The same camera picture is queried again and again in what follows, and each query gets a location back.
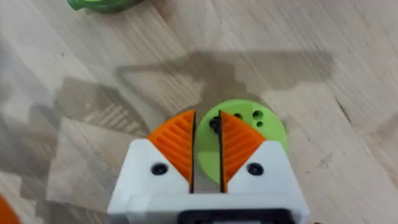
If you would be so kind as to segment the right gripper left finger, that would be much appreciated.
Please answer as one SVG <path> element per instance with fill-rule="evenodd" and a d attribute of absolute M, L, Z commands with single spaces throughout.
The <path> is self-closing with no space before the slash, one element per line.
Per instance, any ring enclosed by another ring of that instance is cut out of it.
<path fill-rule="evenodd" d="M 133 140 L 116 181 L 108 214 L 174 212 L 193 192 L 195 111 L 174 116 Z"/>

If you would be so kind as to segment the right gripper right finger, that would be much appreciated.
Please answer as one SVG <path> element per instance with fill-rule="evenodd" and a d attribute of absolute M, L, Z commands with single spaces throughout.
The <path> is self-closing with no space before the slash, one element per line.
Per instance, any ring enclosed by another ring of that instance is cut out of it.
<path fill-rule="evenodd" d="M 243 120 L 220 111 L 220 184 L 249 208 L 287 208 L 308 215 L 308 205 L 279 141 L 266 139 Z"/>

